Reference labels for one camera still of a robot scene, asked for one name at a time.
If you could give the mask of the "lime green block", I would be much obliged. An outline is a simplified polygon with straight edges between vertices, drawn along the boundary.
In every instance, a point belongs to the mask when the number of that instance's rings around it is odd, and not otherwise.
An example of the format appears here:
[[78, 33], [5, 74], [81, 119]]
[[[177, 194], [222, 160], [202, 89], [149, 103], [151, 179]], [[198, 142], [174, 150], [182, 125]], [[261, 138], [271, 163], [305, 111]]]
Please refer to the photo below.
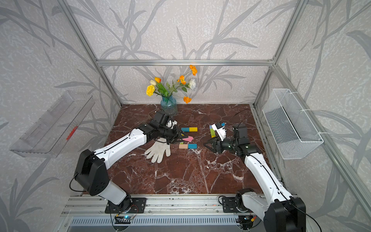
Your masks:
[[216, 137], [215, 131], [212, 128], [210, 129], [210, 134], [211, 134], [211, 138]]

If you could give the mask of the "light wood block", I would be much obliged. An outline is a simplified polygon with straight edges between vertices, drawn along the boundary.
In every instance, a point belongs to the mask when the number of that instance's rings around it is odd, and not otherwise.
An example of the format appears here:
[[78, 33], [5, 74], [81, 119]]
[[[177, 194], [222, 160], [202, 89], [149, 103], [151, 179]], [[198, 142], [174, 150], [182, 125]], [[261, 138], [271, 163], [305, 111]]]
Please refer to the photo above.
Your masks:
[[180, 149], [188, 149], [188, 144], [180, 144], [179, 148]]

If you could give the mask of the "pink block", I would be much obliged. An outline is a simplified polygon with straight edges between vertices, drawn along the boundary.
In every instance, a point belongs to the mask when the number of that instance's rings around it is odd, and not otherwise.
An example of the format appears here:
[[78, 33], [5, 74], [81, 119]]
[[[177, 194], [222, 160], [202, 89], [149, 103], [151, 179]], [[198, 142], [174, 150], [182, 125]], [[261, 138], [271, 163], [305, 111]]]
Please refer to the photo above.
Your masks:
[[192, 136], [188, 136], [187, 138], [183, 138], [182, 140], [183, 141], [187, 141], [187, 142], [192, 142], [193, 137]]

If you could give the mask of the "large yellow block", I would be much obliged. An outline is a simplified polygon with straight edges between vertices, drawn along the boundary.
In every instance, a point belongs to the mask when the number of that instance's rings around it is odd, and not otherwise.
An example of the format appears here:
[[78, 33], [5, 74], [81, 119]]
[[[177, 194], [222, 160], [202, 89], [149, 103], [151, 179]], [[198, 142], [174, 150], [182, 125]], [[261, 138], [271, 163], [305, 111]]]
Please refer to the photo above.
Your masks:
[[189, 132], [197, 132], [198, 128], [197, 127], [189, 127]]

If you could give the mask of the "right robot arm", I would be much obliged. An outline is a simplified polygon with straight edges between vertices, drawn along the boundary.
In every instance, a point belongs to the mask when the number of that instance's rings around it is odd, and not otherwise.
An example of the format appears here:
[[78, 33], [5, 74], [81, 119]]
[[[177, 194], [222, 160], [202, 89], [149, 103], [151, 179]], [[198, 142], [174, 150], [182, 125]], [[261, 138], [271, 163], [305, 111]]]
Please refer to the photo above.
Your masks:
[[261, 150], [248, 138], [247, 127], [242, 123], [233, 126], [232, 138], [227, 137], [225, 124], [213, 124], [216, 136], [204, 146], [213, 153], [228, 151], [241, 158], [262, 189], [265, 199], [253, 190], [243, 189], [236, 194], [239, 211], [251, 211], [264, 223], [268, 232], [304, 232], [306, 206], [285, 189], [265, 161]]

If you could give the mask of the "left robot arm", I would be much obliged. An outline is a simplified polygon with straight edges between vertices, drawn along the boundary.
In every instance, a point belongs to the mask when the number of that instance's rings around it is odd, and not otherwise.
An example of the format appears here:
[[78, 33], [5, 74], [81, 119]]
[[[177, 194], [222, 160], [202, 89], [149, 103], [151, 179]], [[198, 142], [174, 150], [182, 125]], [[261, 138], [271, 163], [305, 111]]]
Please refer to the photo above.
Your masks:
[[113, 183], [108, 175], [122, 157], [150, 141], [154, 144], [147, 151], [152, 162], [161, 163], [170, 155], [170, 144], [180, 143], [187, 135], [181, 131], [170, 115], [158, 111], [148, 122], [133, 129], [115, 142], [91, 151], [84, 150], [78, 159], [73, 179], [91, 196], [100, 196], [116, 206], [129, 204], [129, 195]]

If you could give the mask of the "white cotton glove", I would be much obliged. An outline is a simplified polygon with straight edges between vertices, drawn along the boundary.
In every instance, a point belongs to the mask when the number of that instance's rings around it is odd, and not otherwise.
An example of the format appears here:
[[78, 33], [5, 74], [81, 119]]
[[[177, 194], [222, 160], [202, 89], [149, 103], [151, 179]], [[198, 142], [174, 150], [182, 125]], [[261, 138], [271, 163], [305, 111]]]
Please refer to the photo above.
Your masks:
[[161, 163], [164, 157], [171, 155], [170, 145], [167, 144], [165, 138], [159, 138], [155, 143], [145, 151], [146, 158], [151, 160], [152, 163]]

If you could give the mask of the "blue glass vase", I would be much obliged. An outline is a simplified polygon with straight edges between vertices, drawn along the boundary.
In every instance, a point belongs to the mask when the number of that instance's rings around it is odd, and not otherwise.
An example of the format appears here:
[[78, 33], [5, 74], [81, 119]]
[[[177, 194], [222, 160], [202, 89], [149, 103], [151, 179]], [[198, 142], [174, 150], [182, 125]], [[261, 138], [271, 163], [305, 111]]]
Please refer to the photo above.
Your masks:
[[177, 102], [173, 96], [162, 97], [160, 102], [161, 109], [170, 116], [175, 116], [178, 113]]

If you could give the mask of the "artificial flowers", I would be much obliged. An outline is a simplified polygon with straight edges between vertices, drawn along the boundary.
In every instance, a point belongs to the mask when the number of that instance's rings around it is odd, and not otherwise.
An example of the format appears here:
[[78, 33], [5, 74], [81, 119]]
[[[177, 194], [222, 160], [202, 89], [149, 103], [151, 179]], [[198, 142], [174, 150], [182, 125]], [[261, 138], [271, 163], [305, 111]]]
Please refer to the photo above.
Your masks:
[[181, 75], [177, 81], [172, 81], [172, 83], [166, 82], [163, 84], [161, 79], [155, 77], [154, 80], [150, 81], [150, 85], [146, 88], [146, 95], [151, 97], [154, 94], [159, 95], [162, 97], [165, 103], [172, 102], [171, 97], [174, 93], [177, 93], [180, 89], [181, 91], [187, 93], [188, 90], [195, 90], [196, 88], [196, 80], [195, 78], [191, 78], [189, 80], [186, 79], [186, 75], [192, 74], [196, 76], [198, 70], [195, 65], [189, 66], [190, 71], [185, 75]]

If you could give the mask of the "right circuit board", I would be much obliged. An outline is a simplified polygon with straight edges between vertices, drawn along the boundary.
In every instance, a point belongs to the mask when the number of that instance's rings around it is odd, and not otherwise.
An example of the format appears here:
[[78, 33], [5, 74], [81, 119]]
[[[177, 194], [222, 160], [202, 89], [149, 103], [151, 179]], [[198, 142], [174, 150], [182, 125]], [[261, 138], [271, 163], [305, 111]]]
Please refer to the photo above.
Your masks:
[[239, 215], [236, 219], [237, 226], [242, 230], [248, 230], [254, 227], [255, 216], [242, 216]]

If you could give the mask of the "circuit board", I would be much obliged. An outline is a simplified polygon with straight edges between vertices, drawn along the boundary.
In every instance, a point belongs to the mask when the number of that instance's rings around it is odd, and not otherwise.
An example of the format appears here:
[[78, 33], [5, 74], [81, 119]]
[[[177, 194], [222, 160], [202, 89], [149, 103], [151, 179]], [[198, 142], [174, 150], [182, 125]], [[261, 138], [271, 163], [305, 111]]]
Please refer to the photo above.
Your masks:
[[242, 230], [248, 230], [254, 227], [255, 216], [242, 216], [239, 215], [236, 219], [237, 226]]
[[134, 219], [137, 215], [115, 215], [114, 217], [114, 224], [118, 225], [126, 225], [126, 224], [132, 224], [134, 222]]

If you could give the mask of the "clear plastic shelf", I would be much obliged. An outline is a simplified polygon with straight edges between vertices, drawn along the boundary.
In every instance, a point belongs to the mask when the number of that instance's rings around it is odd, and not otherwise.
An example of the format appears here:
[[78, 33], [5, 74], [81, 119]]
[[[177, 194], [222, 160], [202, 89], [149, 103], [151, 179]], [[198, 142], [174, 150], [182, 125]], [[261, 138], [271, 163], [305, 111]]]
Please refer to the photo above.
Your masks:
[[64, 92], [10, 151], [25, 158], [56, 158], [94, 104], [92, 95]]

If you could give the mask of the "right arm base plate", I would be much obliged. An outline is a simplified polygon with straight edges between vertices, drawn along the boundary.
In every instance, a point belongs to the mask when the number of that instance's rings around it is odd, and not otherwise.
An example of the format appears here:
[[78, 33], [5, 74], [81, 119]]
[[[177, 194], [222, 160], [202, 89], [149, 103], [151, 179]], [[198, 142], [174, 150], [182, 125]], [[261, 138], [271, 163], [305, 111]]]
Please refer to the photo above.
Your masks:
[[222, 205], [224, 213], [241, 213], [237, 208], [237, 201], [235, 197], [220, 196], [219, 203]]

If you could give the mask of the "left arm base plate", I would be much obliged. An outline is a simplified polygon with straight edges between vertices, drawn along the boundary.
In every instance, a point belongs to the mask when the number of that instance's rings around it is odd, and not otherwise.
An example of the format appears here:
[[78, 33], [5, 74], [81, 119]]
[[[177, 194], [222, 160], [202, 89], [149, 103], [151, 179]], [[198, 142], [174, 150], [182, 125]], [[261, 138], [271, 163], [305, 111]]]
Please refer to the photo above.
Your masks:
[[146, 207], [146, 201], [146, 198], [129, 198], [129, 196], [127, 196], [119, 205], [115, 205], [111, 201], [108, 201], [105, 209], [105, 214], [143, 214]]

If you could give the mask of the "aluminium frame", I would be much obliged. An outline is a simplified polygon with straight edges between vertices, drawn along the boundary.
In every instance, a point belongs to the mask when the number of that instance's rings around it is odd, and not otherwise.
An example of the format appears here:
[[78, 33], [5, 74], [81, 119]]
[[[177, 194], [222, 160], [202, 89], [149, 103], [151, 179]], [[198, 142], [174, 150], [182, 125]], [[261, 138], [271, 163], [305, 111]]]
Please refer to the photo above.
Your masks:
[[[284, 32], [281, 42], [279, 43], [278, 49], [271, 59], [266, 60], [99, 60], [93, 53], [86, 36], [81, 29], [78, 20], [74, 16], [74, 12], [69, 6], [67, 1], [58, 1], [59, 11], [66, 17], [68, 23], [75, 32], [77, 38], [81, 42], [83, 48], [87, 52], [90, 60], [92, 61], [94, 68], [99, 73], [100, 77], [104, 81], [105, 85], [108, 87], [110, 92], [113, 94], [115, 100], [122, 105], [117, 95], [117, 91], [114, 90], [113, 85], [108, 80], [107, 76], [103, 71], [104, 66], [185, 66], [196, 65], [196, 66], [267, 66], [268, 72], [265, 79], [260, 87], [259, 93], [256, 97], [256, 102], [261, 98], [262, 92], [266, 88], [271, 75], [276, 74], [280, 82], [288, 88], [291, 92], [295, 92], [291, 81], [288, 79], [287, 75], [282, 71], [278, 64], [280, 57], [283, 54], [285, 47], [287, 46], [290, 37], [292, 36], [303, 12], [308, 4], [308, 1], [295, 1], [293, 15], [290, 18], [289, 24]], [[354, 195], [354, 198], [362, 207], [365, 214], [371, 216], [371, 193], [352, 169], [350, 164], [345, 160], [345, 157], [341, 154], [339, 149], [335, 146], [335, 143], [330, 136], [325, 135], [324, 127], [315, 117], [314, 112], [309, 109], [307, 103], [301, 97], [301, 95], [296, 94], [295, 98], [297, 104], [302, 107], [303, 111], [308, 116], [309, 122], [312, 126], [317, 129], [318, 134], [323, 137], [323, 149], [325, 150], [328, 158], [333, 163], [334, 167], [338, 170], [339, 174], [343, 178], [344, 182], [348, 186], [349, 190]], [[158, 199], [158, 206], [164, 208], [166, 212], [174, 211], [178, 215], [180, 214], [196, 214], [199, 216], [201, 213], [209, 214], [210, 211], [202, 204], [206, 201], [211, 201], [215, 199], [215, 196], [211, 194], [186, 194], [186, 195], [153, 195], [153, 200]]]

